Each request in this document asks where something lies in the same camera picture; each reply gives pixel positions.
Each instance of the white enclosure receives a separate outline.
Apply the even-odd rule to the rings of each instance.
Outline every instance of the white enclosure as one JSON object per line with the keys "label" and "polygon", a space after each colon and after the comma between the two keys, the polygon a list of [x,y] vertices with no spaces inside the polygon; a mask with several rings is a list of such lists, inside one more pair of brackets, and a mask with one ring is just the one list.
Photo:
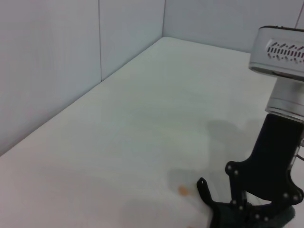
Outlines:
{"label": "white enclosure", "polygon": [[100,0],[103,80],[162,37],[164,4],[165,0]]}
{"label": "white enclosure", "polygon": [[250,52],[259,27],[294,28],[303,0],[166,0],[164,36]]}
{"label": "white enclosure", "polygon": [[0,154],[100,81],[98,0],[0,1]]}

